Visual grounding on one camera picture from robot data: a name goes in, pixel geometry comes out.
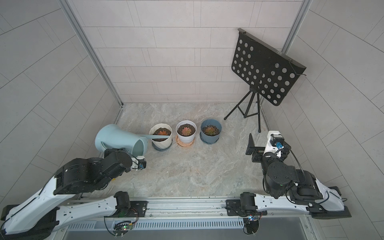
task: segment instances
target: tripod leg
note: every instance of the tripod leg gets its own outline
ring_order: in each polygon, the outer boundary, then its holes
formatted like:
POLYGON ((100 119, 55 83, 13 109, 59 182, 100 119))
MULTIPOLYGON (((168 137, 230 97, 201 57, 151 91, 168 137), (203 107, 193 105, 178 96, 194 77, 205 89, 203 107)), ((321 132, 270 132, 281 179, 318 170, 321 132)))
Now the tripod leg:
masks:
POLYGON ((259 132, 262 132, 260 128, 260 95, 257 93, 257 116, 259 118, 259 132))
POLYGON ((249 91, 244 97, 243 99, 240 100, 240 102, 228 113, 228 115, 225 116, 224 120, 226 120, 229 115, 231 115, 231 113, 233 113, 233 111, 244 101, 244 99, 246 99, 248 97, 248 95, 251 93, 252 91, 249 91))
POLYGON ((251 95, 251 99, 249 100, 249 103, 248 103, 248 106, 247 106, 247 109, 245 110, 245 114, 244 114, 244 118, 247 117, 247 114, 249 112, 249 109, 251 108, 251 105, 252 105, 252 102, 253 102, 253 99, 255 98, 255 92, 252 92, 252 95, 251 95))

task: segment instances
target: light blue watering can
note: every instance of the light blue watering can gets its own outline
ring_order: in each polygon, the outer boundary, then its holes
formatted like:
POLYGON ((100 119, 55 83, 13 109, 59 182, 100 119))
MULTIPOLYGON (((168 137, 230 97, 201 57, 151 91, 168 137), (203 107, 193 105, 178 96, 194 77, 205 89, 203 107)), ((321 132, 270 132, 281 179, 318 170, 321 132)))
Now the light blue watering can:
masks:
POLYGON ((169 138, 162 135, 139 135, 121 130, 116 124, 109 124, 97 133, 96 149, 104 152, 107 148, 125 148, 134 157, 147 153, 148 140, 169 138))

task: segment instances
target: gray marble floor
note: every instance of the gray marble floor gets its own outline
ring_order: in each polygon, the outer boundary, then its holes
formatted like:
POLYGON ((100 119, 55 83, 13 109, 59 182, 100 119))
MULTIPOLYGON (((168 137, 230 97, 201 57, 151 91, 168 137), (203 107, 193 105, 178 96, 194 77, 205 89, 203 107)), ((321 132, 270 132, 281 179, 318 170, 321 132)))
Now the gray marble floor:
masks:
POLYGON ((249 133, 252 133, 256 146, 265 146, 268 131, 262 117, 259 134, 257 116, 244 119, 239 110, 224 121, 224 116, 234 106, 234 103, 127 104, 118 122, 123 130, 148 134, 153 125, 166 123, 172 127, 174 135, 176 125, 182 120, 193 121, 199 131, 205 119, 213 118, 222 124, 220 139, 207 145, 196 134, 193 146, 181 148, 173 141, 164 152, 154 150, 149 142, 146 169, 123 173, 104 190, 94 191, 89 197, 108 197, 117 191, 127 191, 131 197, 263 193, 261 166, 252 163, 245 150, 249 133))

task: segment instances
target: soil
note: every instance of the soil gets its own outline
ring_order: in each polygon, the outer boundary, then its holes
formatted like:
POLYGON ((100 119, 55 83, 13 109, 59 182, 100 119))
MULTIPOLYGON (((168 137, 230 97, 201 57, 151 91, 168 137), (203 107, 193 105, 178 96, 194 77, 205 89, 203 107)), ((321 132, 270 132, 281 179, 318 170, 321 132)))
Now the soil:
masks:
POLYGON ((208 127, 213 127, 215 129, 215 135, 207 135, 207 136, 210 136, 210 137, 213 137, 213 136, 216 136, 220 133, 219 129, 215 126, 215 125, 207 125, 205 127, 203 127, 203 133, 205 133, 205 130, 208 128, 208 127))
POLYGON ((194 134, 194 133, 196 132, 195 127, 192 126, 191 124, 183 124, 183 125, 181 125, 181 126, 179 127, 179 129, 177 130, 177 133, 180 134, 181 136, 183 136, 183 135, 181 134, 181 130, 183 130, 185 127, 188 127, 188 128, 190 128, 190 129, 192 130, 192 131, 191 131, 191 134, 188 135, 188 136, 191 136, 192 134, 194 134))
MULTIPOLYGON (((156 131, 153 133, 153 135, 159 135, 159 132, 160 132, 160 131, 165 131, 165 132, 167 133, 167 136, 170 136, 170 134, 171 134, 171 131, 170 131, 169 129, 164 128, 164 127, 161 127, 161 128, 159 128, 158 130, 156 130, 156 131)), ((155 142, 162 142, 162 141, 167 140, 167 138, 159 138, 159 139, 152 139, 152 140, 155 141, 155 142)))

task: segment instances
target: white flower pot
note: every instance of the white flower pot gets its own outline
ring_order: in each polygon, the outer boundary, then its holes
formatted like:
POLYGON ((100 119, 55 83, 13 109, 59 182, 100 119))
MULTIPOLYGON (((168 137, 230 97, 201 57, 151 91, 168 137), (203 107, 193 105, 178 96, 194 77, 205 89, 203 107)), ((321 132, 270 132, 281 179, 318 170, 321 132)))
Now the white flower pot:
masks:
POLYGON ((195 135, 196 135, 196 133, 197 133, 197 127, 196 127, 196 124, 195 124, 194 122, 192 122, 192 121, 188 121, 188 120, 181 121, 181 122, 179 122, 179 123, 177 124, 177 126, 176 126, 176 133, 177 133, 177 136, 179 137, 180 141, 182 141, 182 142, 185 143, 185 144, 191 143, 191 142, 193 141, 193 139, 195 138, 195 135), (188 136, 188 137, 184 137, 184 136, 180 135, 180 134, 177 132, 177 130, 179 129, 179 127, 180 127, 181 125, 184 125, 184 124, 191 124, 191 125, 196 129, 195 133, 192 134, 191 136, 188 136))
POLYGON ((156 141, 153 141, 153 139, 151 141, 153 142, 154 145, 156 145, 156 147, 158 147, 160 149, 166 149, 172 144, 172 128, 168 124, 159 123, 159 124, 156 124, 155 126, 153 126, 151 128, 151 130, 149 131, 149 134, 153 135, 155 133, 155 131, 158 130, 159 128, 168 129, 171 132, 170 137, 167 138, 166 140, 162 141, 162 142, 156 142, 156 141))

